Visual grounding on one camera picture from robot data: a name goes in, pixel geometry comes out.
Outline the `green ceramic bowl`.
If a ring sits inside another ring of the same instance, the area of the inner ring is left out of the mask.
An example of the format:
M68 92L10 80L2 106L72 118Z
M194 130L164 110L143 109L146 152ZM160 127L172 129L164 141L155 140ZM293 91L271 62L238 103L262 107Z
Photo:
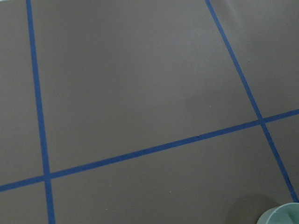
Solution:
M287 203L264 212L257 224L298 224L299 203Z

